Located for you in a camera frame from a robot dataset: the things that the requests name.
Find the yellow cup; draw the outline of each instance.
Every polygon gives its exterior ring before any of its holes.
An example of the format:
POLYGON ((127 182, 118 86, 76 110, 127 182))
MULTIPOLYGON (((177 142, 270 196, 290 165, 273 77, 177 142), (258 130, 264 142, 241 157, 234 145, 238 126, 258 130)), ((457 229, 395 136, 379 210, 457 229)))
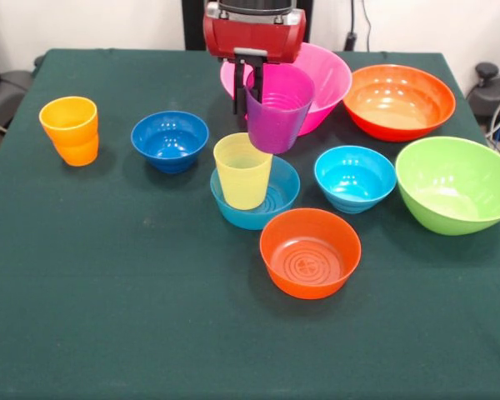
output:
POLYGON ((273 155, 257 150, 248 133, 234 133, 213 149, 224 199, 233 208, 251 210, 267 195, 273 155))
POLYGON ((61 97, 39 113, 39 121, 57 153, 68 165, 81 167, 98 155, 97 105, 85 97, 61 97))

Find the bowl rim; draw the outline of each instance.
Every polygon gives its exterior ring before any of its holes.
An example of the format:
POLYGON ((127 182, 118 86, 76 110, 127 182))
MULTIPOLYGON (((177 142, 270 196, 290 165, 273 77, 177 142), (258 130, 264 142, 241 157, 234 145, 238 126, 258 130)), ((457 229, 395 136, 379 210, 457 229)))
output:
POLYGON ((389 126, 389 125, 382 125, 381 123, 375 123, 373 121, 370 121, 361 115, 359 115, 354 108, 351 107, 349 104, 350 101, 348 100, 351 96, 353 96, 353 92, 351 90, 348 91, 342 102, 344 103, 344 107, 350 112, 356 115, 357 118, 362 119, 363 121, 366 121, 367 123, 371 123, 377 127, 382 127, 386 129, 392 129, 397 132, 404 132, 404 133, 412 133, 412 132, 418 132, 418 131, 431 131, 437 127, 440 127, 443 125, 448 119, 452 117, 452 115, 456 111, 456 96, 453 94, 452 89, 445 83, 443 82, 442 79, 439 79, 435 75, 432 75, 430 72, 423 71, 422 69, 415 68, 415 67, 410 67, 408 65, 402 65, 402 64, 396 64, 396 63, 390 63, 390 64, 374 64, 374 65, 368 65, 366 67, 361 67, 359 69, 356 69, 355 71, 352 72, 352 81, 355 79, 355 76, 357 73, 361 73, 367 70, 375 69, 375 68, 381 68, 381 67, 386 67, 386 68, 396 68, 396 69, 406 69, 409 71, 414 71, 416 73, 420 73, 424 77, 430 78, 434 80, 435 82, 438 82, 444 90, 446 90, 448 93, 450 93, 450 98, 452 99, 452 107, 450 109, 450 112, 448 115, 444 116, 443 119, 440 119, 439 121, 432 123, 430 125, 427 125, 426 127, 416 127, 416 128, 402 128, 402 127, 394 127, 394 126, 389 126))
POLYGON ((465 139, 462 137, 454 137, 454 136, 436 136, 436 137, 425 137, 419 140, 416 140, 415 142, 409 143, 407 146, 405 146, 400 153, 397 155, 397 159, 395 162, 395 170, 397 173, 397 181, 398 181, 398 186, 411 198, 413 199, 416 203, 421 205, 422 207, 426 208, 432 213, 435 213, 437 215, 440 215, 442 217, 452 219, 453 221, 458 221, 458 222, 464 222, 464 223, 489 223, 492 221, 497 221, 500 220, 500 215, 496 217, 490 217, 490 218, 455 218, 454 216, 448 215, 445 212, 439 212, 433 210, 429 205, 427 205, 425 202, 420 201, 416 196, 412 194, 410 190, 408 190, 407 187, 403 184, 403 180, 400 178, 400 174, 398 172, 399 169, 399 163, 403 158, 403 154, 407 149, 410 149, 411 147, 418 146, 419 144, 425 143, 426 141, 442 141, 442 142, 461 142, 461 143, 467 143, 467 145, 475 146, 482 148, 483 150, 487 150, 488 152, 491 152, 491 154, 500 160, 500 154, 492 150, 490 147, 481 144, 480 142, 474 142, 473 140, 465 139))
POLYGON ((176 161, 176 160, 182 160, 182 159, 185 159, 185 158, 192 157, 192 156, 196 155, 197 153, 200 153, 203 150, 203 148, 206 146, 206 144, 208 143, 208 140, 209 140, 209 127, 208 127, 208 125, 198 115, 195 115, 195 114, 192 114, 192 113, 186 112, 186 111, 166 110, 166 111, 155 112, 153 114, 147 115, 146 117, 144 117, 143 119, 141 119, 139 122, 137 122, 135 124, 135 126, 133 127, 133 129, 132 129, 132 133, 130 134, 130 140, 132 142, 133 147, 139 153, 141 153, 144 157, 146 157, 146 158, 151 158, 153 160, 158 160, 158 161, 159 160, 163 160, 163 161, 176 161), (163 114, 180 114, 180 115, 184 115, 184 116, 190 117, 191 119, 195 119, 199 123, 201 123, 203 125, 203 127, 206 129, 206 137, 203 140, 203 142, 200 144, 200 146, 198 146, 197 149, 194 150, 193 152, 190 152, 189 154, 186 154, 185 156, 180 156, 180 157, 158 157, 158 156, 153 156, 152 154, 149 154, 149 153, 144 152, 143 150, 141 150, 135 144, 135 141, 133 140, 133 134, 135 133, 136 129, 138 128, 138 126, 141 123, 145 122, 146 120, 148 120, 150 118, 154 118, 154 117, 160 116, 160 115, 163 115, 163 114))
POLYGON ((337 198, 339 200, 345 200, 345 201, 349 201, 350 203, 357 203, 357 204, 367 204, 367 203, 377 203, 377 202, 380 202, 382 201, 384 198, 386 198, 393 190, 394 188, 397 186, 397 172, 396 172, 396 168, 394 167, 393 163, 387 158, 385 157, 383 154, 381 154, 380 152, 377 152, 376 150, 372 150, 371 148, 369 147, 364 147, 364 146, 354 146, 354 145, 344 145, 344 146, 336 146, 336 147, 332 147, 332 148, 329 148, 328 150, 326 150, 325 152, 323 152, 320 156, 318 156, 317 158, 317 161, 315 161, 314 165, 313 165, 313 175, 315 177, 315 180, 317 181, 318 183, 318 186, 326 193, 328 193, 330 196, 332 196, 333 198, 337 198), (328 190, 326 187, 324 187, 321 182, 320 182, 320 179, 318 178, 318 175, 317 175, 317 165, 318 165, 318 162, 320 161, 320 159, 326 155, 327 153, 332 153, 332 152, 336 152, 338 149, 346 149, 346 148, 356 148, 356 149, 362 149, 363 151, 368 151, 369 153, 373 153, 374 155, 376 155, 378 158, 383 158, 385 162, 387 162, 387 164, 391 167, 392 171, 394 172, 393 176, 394 176, 394 179, 393 179, 393 184, 392 186, 386 190, 385 192, 383 192, 382 195, 378 196, 378 197, 374 197, 374 198, 371 198, 371 199, 360 199, 360 200, 347 200, 346 198, 342 197, 341 195, 338 195, 334 192, 331 192, 330 190, 328 190))
MULTIPOLYGON (((334 108, 335 106, 337 106, 341 100, 343 100, 347 95, 348 93, 350 92, 350 89, 352 88, 352 84, 353 84, 353 71, 352 69, 350 68, 350 66, 347 64, 346 61, 344 61, 338 54, 336 54, 335 52, 332 52, 330 50, 328 50, 327 48, 324 48, 324 47, 320 47, 316 44, 313 44, 313 43, 306 43, 306 42, 302 42, 302 47, 303 48, 316 48, 319 52, 322 52, 322 53, 328 53, 328 54, 331 54, 334 56, 334 58, 336 58, 339 63, 341 64, 341 66, 343 68, 345 68, 345 70, 348 72, 348 83, 345 87, 345 90, 340 93, 337 98, 333 99, 332 102, 328 102, 328 104, 326 106, 322 106, 322 107, 317 107, 315 105, 315 107, 313 108, 313 104, 315 104, 314 100, 315 100, 315 97, 317 96, 317 86, 315 85, 315 82, 313 81, 313 79, 311 78, 311 81, 313 82, 313 86, 315 86, 315 91, 314 91, 314 96, 313 96, 313 101, 311 102, 311 105, 309 106, 309 110, 307 111, 307 115, 309 114, 314 114, 314 113, 319 113, 323 110, 328 110, 329 108, 334 108)), ((296 59, 295 61, 290 64, 292 65, 293 67, 295 68, 298 68, 300 70, 302 70, 303 72, 305 72, 303 69, 301 69, 300 67, 297 67, 294 63, 296 62, 296 59)), ((224 86, 223 84, 223 69, 226 67, 226 65, 228 65, 230 62, 228 61, 225 61, 222 63, 222 66, 220 67, 220 72, 219 72, 219 76, 220 76, 220 82, 222 84, 222 87, 224 88, 224 90, 227 92, 228 95, 231 96, 230 92, 228 92, 228 89, 224 86)))
POLYGON ((361 244, 361 239, 359 238, 359 235, 356 232, 356 230, 353 228, 353 226, 350 225, 345 219, 339 217, 337 214, 335 214, 333 212, 326 211, 326 210, 322 210, 321 208, 300 207, 300 208, 292 208, 290 210, 282 212, 282 213, 278 214, 276 217, 274 217, 273 219, 271 219, 269 222, 267 222, 267 225, 265 225, 265 227, 261 231, 261 234, 259 235, 259 252, 261 254, 261 259, 263 260, 263 262, 265 263, 265 266, 267 267, 267 270, 269 272, 274 273, 275 275, 278 275, 283 280, 288 281, 288 282, 293 283, 293 284, 298 285, 298 286, 304 286, 306 288, 329 288, 330 286, 336 285, 338 283, 346 282, 352 276, 352 274, 356 271, 356 269, 358 269, 359 263, 361 262, 361 256, 363 255, 363 246, 361 244), (353 234, 353 237, 357 241, 357 245, 358 245, 357 247, 359 248, 359 251, 357 252, 356 262, 354 263, 352 271, 350 271, 346 275, 341 276, 336 281, 329 282, 329 283, 320 283, 318 285, 307 285, 304 283, 300 283, 299 281, 294 281, 294 280, 292 280, 286 276, 283 276, 283 275, 279 274, 278 272, 274 271, 274 269, 270 265, 268 265, 268 262, 265 259, 265 256, 263 255, 263 234, 267 231, 267 228, 269 227, 269 225, 271 225, 277 218, 285 218, 286 216, 290 215, 291 213, 300 213, 301 211, 307 211, 307 210, 310 210, 311 212, 315 212, 315 213, 325 213, 328 216, 331 216, 333 218, 338 218, 340 221, 342 221, 346 225, 346 229, 350 233, 353 234))
POLYGON ((215 200, 217 201, 217 203, 219 205, 223 205, 224 207, 236 212, 236 213, 241 213, 241 214, 248 214, 248 215, 259 215, 259 216, 263 216, 263 215, 268 215, 268 214, 274 214, 274 213, 281 213, 282 210, 284 210, 285 208, 289 208, 293 205, 294 201, 297 199, 298 195, 300 194, 300 187, 301 187, 301 183, 300 183, 300 176, 298 175, 298 171, 296 170, 295 167, 293 167, 293 165, 291 165, 290 162, 287 162, 285 161, 284 159, 278 157, 278 156, 272 156, 272 166, 271 166, 271 174, 272 174, 272 168, 274 168, 274 162, 276 163, 280 163, 280 164, 283 164, 284 166, 286 166, 289 171, 291 173, 294 173, 294 176, 296 177, 297 179, 297 190, 296 190, 296 193, 294 194, 294 197, 289 199, 288 202, 286 202, 285 204, 283 204, 280 208, 277 208, 275 210, 272 210, 272 211, 268 211, 268 212, 260 212, 259 214, 254 214, 253 212, 251 212, 254 208, 250 209, 250 210, 239 210, 238 208, 233 208, 232 206, 230 206, 226 200, 222 200, 216 193, 216 191, 213 189, 213 178, 215 177, 215 173, 218 174, 218 170, 215 168, 213 169, 213 171, 211 172, 211 177, 209 178, 209 188, 211 189, 211 193, 213 195, 213 197, 215 198, 215 200))

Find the black pole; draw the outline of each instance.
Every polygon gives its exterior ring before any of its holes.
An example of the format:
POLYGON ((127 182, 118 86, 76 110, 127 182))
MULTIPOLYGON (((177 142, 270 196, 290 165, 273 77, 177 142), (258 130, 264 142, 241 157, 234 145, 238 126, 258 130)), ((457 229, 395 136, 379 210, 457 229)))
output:
POLYGON ((204 1, 182 0, 183 35, 186 50, 205 50, 203 38, 204 1))

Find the green bowl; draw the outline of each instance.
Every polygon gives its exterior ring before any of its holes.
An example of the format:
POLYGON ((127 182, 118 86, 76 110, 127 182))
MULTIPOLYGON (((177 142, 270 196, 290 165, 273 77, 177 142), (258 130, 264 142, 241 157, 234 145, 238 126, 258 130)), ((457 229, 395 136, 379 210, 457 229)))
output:
POLYGON ((442 235, 464 235, 500 221, 500 154, 470 140, 430 137, 396 161, 400 193, 413 216, 442 235))

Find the pink bowl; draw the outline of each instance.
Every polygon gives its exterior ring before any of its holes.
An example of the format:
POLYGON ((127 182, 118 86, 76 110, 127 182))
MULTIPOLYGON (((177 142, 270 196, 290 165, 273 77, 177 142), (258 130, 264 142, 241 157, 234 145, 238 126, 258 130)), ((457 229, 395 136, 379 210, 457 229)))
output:
MULTIPOLYGON (((315 98, 298 134, 302 136, 318 127, 346 96, 352 86, 352 72, 337 54, 309 43, 302 43, 300 53, 292 65, 302 69, 315 84, 315 98)), ((232 98, 233 69, 230 62, 224 62, 220 69, 222 85, 232 98)), ((245 66, 244 82, 251 71, 251 67, 245 66)))

